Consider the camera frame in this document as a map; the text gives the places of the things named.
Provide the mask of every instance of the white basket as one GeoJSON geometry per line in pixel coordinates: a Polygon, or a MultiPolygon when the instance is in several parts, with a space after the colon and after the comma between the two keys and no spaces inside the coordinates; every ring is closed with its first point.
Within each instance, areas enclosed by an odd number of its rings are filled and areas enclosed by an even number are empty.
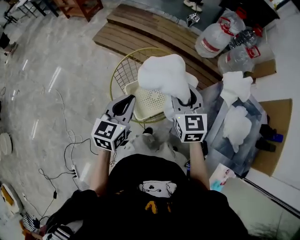
{"type": "Polygon", "coordinates": [[[138,121],[147,120],[164,111],[166,97],[160,91],[142,89],[138,81],[127,84],[124,91],[136,98],[133,113],[138,121]]]}

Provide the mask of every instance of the black pants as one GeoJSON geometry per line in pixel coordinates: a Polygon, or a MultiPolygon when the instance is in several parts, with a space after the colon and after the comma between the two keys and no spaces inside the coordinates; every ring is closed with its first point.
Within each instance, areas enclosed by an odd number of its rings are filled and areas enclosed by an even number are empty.
{"type": "Polygon", "coordinates": [[[8,38],[8,36],[5,33],[2,33],[2,36],[0,38],[0,47],[5,49],[8,46],[9,42],[10,39],[8,38]]]}

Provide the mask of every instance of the wooden platform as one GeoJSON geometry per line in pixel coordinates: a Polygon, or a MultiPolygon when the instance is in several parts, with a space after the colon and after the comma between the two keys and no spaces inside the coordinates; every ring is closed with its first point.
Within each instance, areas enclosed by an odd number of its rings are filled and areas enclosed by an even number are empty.
{"type": "Polygon", "coordinates": [[[122,55],[144,47],[158,47],[183,57],[186,71],[197,77],[204,89],[220,81],[216,59],[205,59],[195,50],[197,35],[150,12],[119,5],[108,23],[93,38],[96,44],[122,55]]]}

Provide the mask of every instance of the white cube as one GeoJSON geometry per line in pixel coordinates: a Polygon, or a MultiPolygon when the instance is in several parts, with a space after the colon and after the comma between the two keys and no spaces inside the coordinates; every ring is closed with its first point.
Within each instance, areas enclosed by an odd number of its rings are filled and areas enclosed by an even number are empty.
{"type": "Polygon", "coordinates": [[[91,136],[97,147],[115,152],[126,139],[125,128],[124,125],[97,118],[91,136]]]}
{"type": "Polygon", "coordinates": [[[176,114],[174,122],[182,143],[203,142],[207,133],[206,114],[176,114]]]}

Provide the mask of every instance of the wire mesh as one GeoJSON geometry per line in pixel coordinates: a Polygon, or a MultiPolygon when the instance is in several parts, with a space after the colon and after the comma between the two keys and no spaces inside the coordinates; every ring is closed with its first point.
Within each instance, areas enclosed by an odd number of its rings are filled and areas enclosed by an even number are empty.
{"type": "MultiPolygon", "coordinates": [[[[160,48],[142,48],[132,52],[131,54],[124,57],[121,62],[117,65],[111,79],[112,82],[116,81],[119,87],[122,89],[125,94],[124,88],[127,84],[137,81],[138,70],[140,66],[151,56],[163,57],[170,55],[169,52],[162,50],[160,48]]],[[[112,88],[110,88],[111,100],[113,100],[112,88]]],[[[132,119],[134,122],[138,123],[154,123],[161,121],[165,118],[163,113],[160,113],[156,116],[151,117],[145,121],[137,121],[132,119]]]]}

